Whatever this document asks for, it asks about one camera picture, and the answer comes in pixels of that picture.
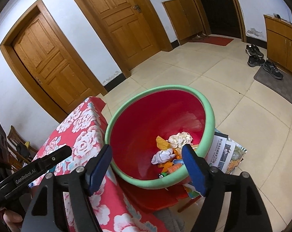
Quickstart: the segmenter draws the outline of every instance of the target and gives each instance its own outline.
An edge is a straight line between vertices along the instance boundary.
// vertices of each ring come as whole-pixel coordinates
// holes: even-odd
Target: floral tablecloth
[[[67,174],[78,166],[86,165],[90,158],[97,156],[104,145],[107,128],[101,113],[104,106],[105,103],[100,98],[87,98],[50,135],[34,159],[68,145],[72,148],[72,155],[54,168],[54,174]],[[39,185],[43,177],[36,179],[30,186]],[[99,191],[90,197],[90,202],[104,232],[168,232],[159,219],[130,204],[110,167]],[[64,204],[70,232],[76,232],[68,193],[64,193]]]

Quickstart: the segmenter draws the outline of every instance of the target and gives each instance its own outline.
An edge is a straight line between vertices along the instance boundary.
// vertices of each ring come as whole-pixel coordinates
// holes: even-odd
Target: shoe on mat
[[[250,55],[247,64],[250,67],[255,67],[255,66],[263,66],[265,63],[265,60],[263,58],[258,58],[257,56]]]
[[[245,51],[249,56],[254,55],[256,57],[264,57],[263,53],[260,52],[259,48],[252,44],[246,45]]]
[[[263,64],[263,69],[271,74],[272,77],[276,79],[283,79],[283,74],[281,74],[277,67],[269,60],[266,60],[266,62]]]

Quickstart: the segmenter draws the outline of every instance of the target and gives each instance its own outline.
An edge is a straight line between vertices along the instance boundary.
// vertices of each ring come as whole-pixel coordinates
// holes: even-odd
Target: black baseboard
[[[178,47],[180,44],[179,44],[179,41],[178,40],[175,40],[174,42],[171,43],[172,45],[172,48],[175,49],[176,47]]]
[[[249,44],[254,44],[254,45],[259,46],[259,47],[264,48],[264,49],[266,49],[266,47],[267,47],[266,41],[263,41],[263,40],[260,40],[257,38],[253,38],[250,36],[246,36],[246,42]]]
[[[115,77],[112,81],[108,82],[104,86],[104,88],[107,90],[107,92],[110,92],[112,89],[114,89],[117,85],[121,84],[123,81],[125,81],[125,75],[121,73],[117,77]]]

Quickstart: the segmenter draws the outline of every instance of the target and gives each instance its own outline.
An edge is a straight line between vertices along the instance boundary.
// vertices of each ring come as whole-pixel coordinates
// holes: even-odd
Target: green rim
[[[210,105],[207,98],[200,93],[199,91],[188,87],[188,86],[182,86],[182,85],[165,85],[165,86],[159,86],[155,87],[149,90],[146,90],[144,92],[141,92],[140,94],[134,96],[133,98],[129,99],[127,102],[125,102],[115,113],[115,115],[112,117],[110,123],[107,126],[106,133],[105,133],[105,143],[110,143],[110,136],[113,129],[113,126],[120,116],[120,114],[133,102],[139,100],[140,98],[149,95],[154,92],[162,91],[162,90],[183,90],[186,92],[189,92],[193,95],[195,95],[200,102],[202,103],[205,111],[205,128],[204,133],[199,145],[199,149],[197,149],[196,154],[199,157],[205,157],[208,153],[208,150],[212,144],[213,138],[214,138],[214,129],[215,129],[215,116],[213,112],[213,108]],[[186,166],[183,165],[181,168],[176,170],[175,172],[171,173],[170,175],[167,175],[163,178],[155,179],[155,180],[138,180],[131,176],[128,176],[124,172],[122,172],[119,167],[115,164],[114,160],[111,162],[111,166],[114,169],[114,171],[125,181],[127,181],[130,184],[133,184],[137,187],[145,188],[145,189],[161,189],[170,187],[176,183],[179,183],[180,181],[184,180],[188,176],[188,171],[186,169]]]

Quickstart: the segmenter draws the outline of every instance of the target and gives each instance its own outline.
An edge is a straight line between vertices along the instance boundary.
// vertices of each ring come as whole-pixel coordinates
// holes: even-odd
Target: crumpled tissue
[[[170,159],[173,159],[176,155],[173,154],[173,149],[169,148],[167,150],[158,151],[152,158],[152,164],[162,164],[168,162]]]
[[[167,141],[170,142],[172,148],[182,148],[184,145],[190,144],[192,140],[189,133],[182,132],[171,135]]]

